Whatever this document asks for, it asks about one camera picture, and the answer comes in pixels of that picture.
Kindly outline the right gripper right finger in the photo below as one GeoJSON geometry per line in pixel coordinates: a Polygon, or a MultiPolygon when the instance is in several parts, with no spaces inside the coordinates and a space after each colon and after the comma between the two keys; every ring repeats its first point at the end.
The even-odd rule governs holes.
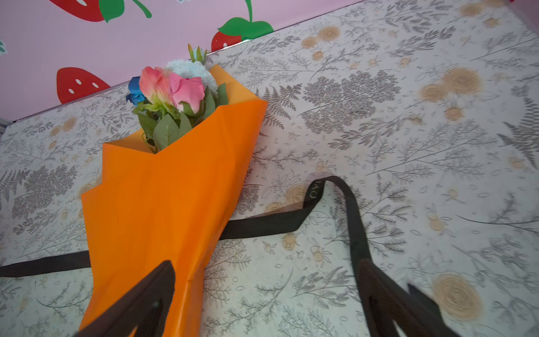
{"type": "Polygon", "coordinates": [[[401,288],[370,260],[357,264],[357,288],[371,336],[457,335],[429,296],[412,284],[401,288]]]}

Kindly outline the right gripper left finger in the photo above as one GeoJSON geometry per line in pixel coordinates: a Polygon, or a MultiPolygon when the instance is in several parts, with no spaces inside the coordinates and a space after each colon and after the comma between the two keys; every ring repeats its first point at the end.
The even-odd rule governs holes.
{"type": "Polygon", "coordinates": [[[162,336],[174,292],[175,271],[164,261],[77,335],[162,336]]]}

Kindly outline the orange wrapping paper sheet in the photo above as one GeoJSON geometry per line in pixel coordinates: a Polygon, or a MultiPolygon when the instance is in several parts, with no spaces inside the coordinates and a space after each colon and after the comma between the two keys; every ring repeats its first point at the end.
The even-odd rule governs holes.
{"type": "Polygon", "coordinates": [[[88,327],[164,261],[175,292],[164,335],[198,336],[204,270],[233,214],[268,104],[223,68],[222,105],[179,140],[151,152],[142,132],[106,143],[102,183],[82,197],[93,294],[88,327]]]}

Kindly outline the blue fake rose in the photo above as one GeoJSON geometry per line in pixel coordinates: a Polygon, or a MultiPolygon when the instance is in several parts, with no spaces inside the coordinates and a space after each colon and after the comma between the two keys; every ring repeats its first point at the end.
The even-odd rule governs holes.
{"type": "Polygon", "coordinates": [[[146,97],[140,89],[140,77],[133,77],[128,85],[129,93],[126,96],[126,100],[133,105],[137,106],[139,103],[144,102],[146,97]]]}

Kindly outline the pink fake rose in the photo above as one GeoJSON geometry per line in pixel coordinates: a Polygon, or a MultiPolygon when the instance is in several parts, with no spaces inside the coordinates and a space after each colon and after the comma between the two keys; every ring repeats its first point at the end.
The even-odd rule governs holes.
{"type": "Polygon", "coordinates": [[[226,84],[218,86],[214,94],[204,86],[201,77],[188,79],[175,73],[169,75],[169,84],[175,107],[189,119],[192,126],[203,122],[221,105],[229,104],[226,84]]]}
{"type": "Polygon", "coordinates": [[[140,75],[140,89],[146,99],[133,110],[143,140],[154,153],[179,139],[181,116],[171,97],[169,75],[160,67],[146,67],[140,75]]]}

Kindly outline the white fake rose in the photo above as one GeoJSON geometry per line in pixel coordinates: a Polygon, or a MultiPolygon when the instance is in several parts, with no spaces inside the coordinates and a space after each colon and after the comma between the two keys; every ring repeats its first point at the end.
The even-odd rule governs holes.
{"type": "Polygon", "coordinates": [[[188,44],[188,53],[189,60],[172,60],[166,64],[165,69],[186,79],[200,77],[204,88],[209,88],[212,94],[217,94],[217,82],[205,66],[208,51],[201,50],[199,46],[193,48],[188,44]]]}

